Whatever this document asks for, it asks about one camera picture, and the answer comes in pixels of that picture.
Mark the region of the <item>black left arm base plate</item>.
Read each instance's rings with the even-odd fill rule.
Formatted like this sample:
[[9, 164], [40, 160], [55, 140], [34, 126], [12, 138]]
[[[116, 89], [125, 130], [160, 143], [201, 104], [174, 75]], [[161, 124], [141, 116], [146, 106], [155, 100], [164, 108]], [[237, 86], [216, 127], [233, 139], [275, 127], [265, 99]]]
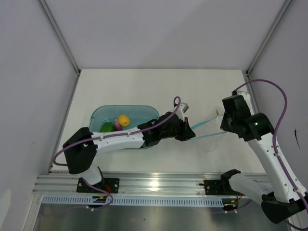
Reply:
[[[100, 190], [104, 190], [108, 193], [118, 193], [120, 185], [119, 178], [105, 178], [104, 182], [99, 182], [94, 185], [95, 188]], [[88, 186], [82, 178], [78, 179], [77, 189], [76, 192], [78, 193], [99, 193], [100, 191]]]

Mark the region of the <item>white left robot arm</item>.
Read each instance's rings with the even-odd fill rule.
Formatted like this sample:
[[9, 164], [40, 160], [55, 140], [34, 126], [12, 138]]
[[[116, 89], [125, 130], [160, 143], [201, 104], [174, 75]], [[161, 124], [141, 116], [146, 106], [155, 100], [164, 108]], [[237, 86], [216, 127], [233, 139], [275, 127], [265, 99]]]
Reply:
[[187, 117], [167, 112], [128, 130], [96, 133], [88, 127], [80, 128], [63, 144], [63, 150], [69, 173], [85, 179], [87, 186], [98, 193], [104, 188], [104, 180], [100, 168], [93, 164], [96, 155], [149, 148], [169, 138], [188, 141], [195, 136]]

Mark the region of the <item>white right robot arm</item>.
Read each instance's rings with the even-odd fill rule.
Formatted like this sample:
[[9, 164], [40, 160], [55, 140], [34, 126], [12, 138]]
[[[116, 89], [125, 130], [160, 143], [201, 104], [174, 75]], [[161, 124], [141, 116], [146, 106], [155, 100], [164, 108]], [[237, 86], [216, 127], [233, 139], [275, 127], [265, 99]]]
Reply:
[[239, 192], [262, 208], [266, 217], [275, 224], [308, 207], [308, 191], [298, 180], [286, 161], [274, 136], [274, 128], [263, 113], [251, 114], [242, 95], [222, 100], [224, 115], [220, 128], [243, 139], [262, 164], [271, 186], [251, 180], [233, 169], [220, 177], [220, 190], [225, 194]]

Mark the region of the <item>clear zip top bag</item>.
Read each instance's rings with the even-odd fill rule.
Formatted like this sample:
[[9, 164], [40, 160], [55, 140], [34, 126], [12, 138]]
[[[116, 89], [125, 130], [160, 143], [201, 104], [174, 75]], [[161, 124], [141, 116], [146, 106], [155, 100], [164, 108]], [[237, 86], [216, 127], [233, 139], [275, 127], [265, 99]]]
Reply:
[[221, 107], [215, 107], [201, 122], [191, 126], [196, 136], [190, 139], [190, 142], [198, 152], [209, 153], [220, 145], [227, 133], [220, 128], [223, 115], [224, 110]]

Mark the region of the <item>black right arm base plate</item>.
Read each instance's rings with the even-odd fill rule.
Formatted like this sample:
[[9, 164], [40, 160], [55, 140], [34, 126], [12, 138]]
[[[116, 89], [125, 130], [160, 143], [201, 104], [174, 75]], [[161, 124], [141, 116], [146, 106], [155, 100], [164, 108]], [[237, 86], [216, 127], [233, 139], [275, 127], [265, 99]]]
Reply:
[[225, 180], [204, 180], [199, 183], [199, 186], [204, 188], [206, 195], [237, 195], [237, 192]]

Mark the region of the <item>yellow toy orange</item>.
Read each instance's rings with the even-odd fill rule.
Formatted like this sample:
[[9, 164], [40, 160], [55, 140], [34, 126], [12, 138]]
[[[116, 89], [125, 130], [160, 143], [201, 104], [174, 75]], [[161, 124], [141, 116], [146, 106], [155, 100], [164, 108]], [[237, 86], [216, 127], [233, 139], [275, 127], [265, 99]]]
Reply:
[[122, 127], [127, 127], [130, 125], [130, 119], [126, 115], [120, 115], [117, 120], [119, 125]]

